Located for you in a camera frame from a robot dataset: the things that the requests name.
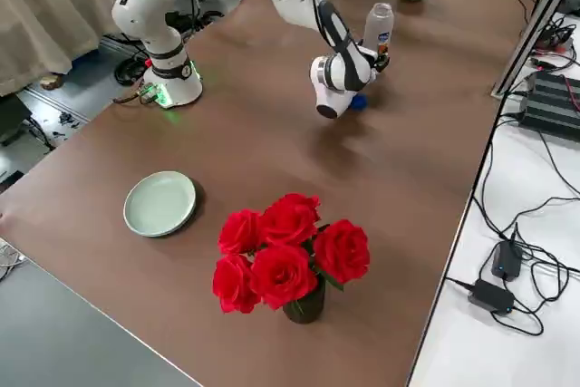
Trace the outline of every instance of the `red rose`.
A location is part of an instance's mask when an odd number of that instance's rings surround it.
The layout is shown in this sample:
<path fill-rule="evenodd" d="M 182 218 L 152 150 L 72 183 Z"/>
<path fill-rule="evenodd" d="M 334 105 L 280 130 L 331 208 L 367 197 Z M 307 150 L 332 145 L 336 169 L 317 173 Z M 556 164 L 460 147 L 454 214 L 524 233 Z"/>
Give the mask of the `red rose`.
<path fill-rule="evenodd" d="M 300 245 L 316 234 L 320 219 L 318 197 L 288 194 L 270 206 L 260 218 L 260 236 L 269 245 Z"/>
<path fill-rule="evenodd" d="M 260 302 L 249 286 L 251 263 L 240 255 L 230 254 L 218 260 L 214 273 L 214 295 L 219 298 L 224 313 L 239 310 L 250 313 Z"/>
<path fill-rule="evenodd" d="M 360 278 L 369 270 L 368 240 L 360 227 L 342 219 L 314 240 L 316 264 L 340 284 Z"/>
<path fill-rule="evenodd" d="M 276 310 L 316 287 L 316 276 L 308 260 L 308 253 L 301 247 L 281 245 L 262 249 L 256 253 L 250 285 Z"/>
<path fill-rule="evenodd" d="M 219 249 L 223 254 L 243 254 L 257 248 L 258 214 L 251 210 L 232 213 L 219 235 Z"/>

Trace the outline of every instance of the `dark vase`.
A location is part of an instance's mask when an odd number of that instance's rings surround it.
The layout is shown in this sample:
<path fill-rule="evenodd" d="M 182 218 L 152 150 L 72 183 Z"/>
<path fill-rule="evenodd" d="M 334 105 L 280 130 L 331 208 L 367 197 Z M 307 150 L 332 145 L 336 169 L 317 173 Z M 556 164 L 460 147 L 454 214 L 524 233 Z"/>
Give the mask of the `dark vase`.
<path fill-rule="evenodd" d="M 326 281 L 322 276 L 316 276 L 318 284 L 312 292 L 282 306 L 282 310 L 292 322 L 310 324 L 320 317 L 324 309 L 324 290 Z"/>

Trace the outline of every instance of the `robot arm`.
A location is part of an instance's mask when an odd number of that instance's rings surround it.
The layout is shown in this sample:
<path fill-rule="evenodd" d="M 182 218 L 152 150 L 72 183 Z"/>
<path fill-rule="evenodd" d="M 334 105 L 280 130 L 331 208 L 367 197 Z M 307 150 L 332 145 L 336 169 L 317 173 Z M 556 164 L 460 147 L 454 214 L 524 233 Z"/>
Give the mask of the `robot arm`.
<path fill-rule="evenodd" d="M 144 81 L 155 85 L 163 107 L 193 102 L 201 82 L 193 69 L 179 33 L 165 24 L 164 13 L 175 0 L 117 0 L 112 15 L 126 34 L 143 41 L 152 67 Z M 334 54 L 321 56 L 311 67 L 317 110 L 328 118 L 340 116 L 353 96 L 372 82 L 381 67 L 377 53 L 360 47 L 341 16 L 327 0 L 272 0 L 276 11 L 290 24 L 320 32 Z"/>
<path fill-rule="evenodd" d="M 314 59 L 311 81 L 316 109 L 327 118 L 340 116 L 353 96 L 372 82 L 380 67 L 378 54 L 356 44 L 338 11 L 328 0 L 272 0 L 276 11 L 289 24 L 313 29 L 334 50 Z"/>
<path fill-rule="evenodd" d="M 165 23 L 175 0 L 116 0 L 112 17 L 119 28 L 140 38 L 152 66 L 143 81 L 148 97 L 170 108 L 193 102 L 201 94 L 201 81 L 176 29 Z"/>

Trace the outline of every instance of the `blue object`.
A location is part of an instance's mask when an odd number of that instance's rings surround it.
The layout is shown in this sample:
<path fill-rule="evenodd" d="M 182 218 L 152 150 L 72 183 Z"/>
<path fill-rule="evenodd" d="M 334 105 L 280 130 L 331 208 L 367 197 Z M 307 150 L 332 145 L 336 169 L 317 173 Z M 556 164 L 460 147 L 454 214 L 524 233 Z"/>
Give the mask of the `blue object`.
<path fill-rule="evenodd" d="M 354 111 L 362 111 L 367 107 L 366 95 L 364 94 L 356 94 L 351 101 L 350 106 L 348 109 L 352 109 Z"/>

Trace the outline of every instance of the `curtain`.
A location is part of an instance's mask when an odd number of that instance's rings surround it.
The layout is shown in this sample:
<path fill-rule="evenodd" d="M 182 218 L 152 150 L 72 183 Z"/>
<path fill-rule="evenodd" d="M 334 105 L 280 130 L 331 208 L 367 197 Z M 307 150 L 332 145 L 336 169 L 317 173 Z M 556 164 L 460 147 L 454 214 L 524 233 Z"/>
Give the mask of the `curtain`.
<path fill-rule="evenodd" d="M 46 72 L 67 73 L 72 60 L 118 32 L 114 0 L 0 0 L 0 96 Z"/>

